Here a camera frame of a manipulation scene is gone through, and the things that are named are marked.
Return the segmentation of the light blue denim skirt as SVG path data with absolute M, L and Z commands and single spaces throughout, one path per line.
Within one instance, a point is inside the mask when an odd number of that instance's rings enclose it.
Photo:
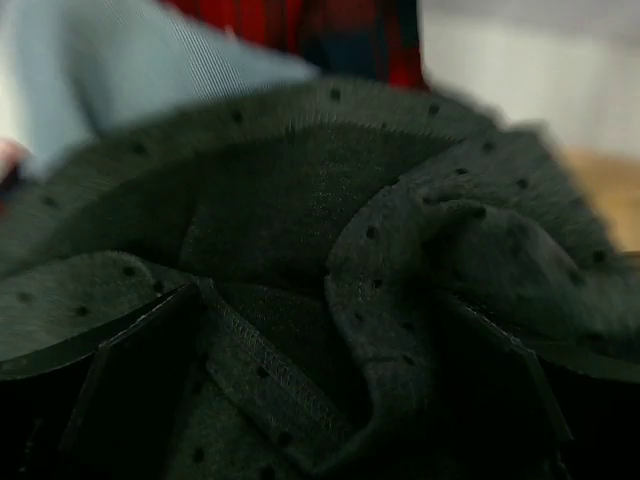
M 41 180 L 112 129 L 317 75 L 156 1 L 5 1 L 1 169 Z

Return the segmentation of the dark grey dotted skirt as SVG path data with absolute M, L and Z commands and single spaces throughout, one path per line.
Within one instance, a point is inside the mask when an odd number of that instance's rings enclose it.
M 529 129 L 326 78 L 121 130 L 1 219 L 1 364 L 193 285 L 156 455 L 4 455 L 5 479 L 635 479 L 633 443 L 496 443 L 444 297 L 553 340 L 639 332 L 639 266 Z

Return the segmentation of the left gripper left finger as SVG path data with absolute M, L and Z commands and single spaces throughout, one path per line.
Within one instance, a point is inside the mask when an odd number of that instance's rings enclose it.
M 203 314 L 187 285 L 1 364 L 4 455 L 156 455 Z

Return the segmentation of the red plaid skirt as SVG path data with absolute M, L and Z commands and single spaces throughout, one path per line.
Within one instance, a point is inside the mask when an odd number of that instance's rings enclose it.
M 426 90 L 413 0 L 172 0 L 242 40 L 299 56 L 331 74 Z

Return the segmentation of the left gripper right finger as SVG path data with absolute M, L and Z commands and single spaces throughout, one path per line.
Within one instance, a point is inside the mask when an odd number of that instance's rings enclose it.
M 444 357 L 470 428 L 496 443 L 639 439 L 639 332 L 553 340 L 444 297 Z

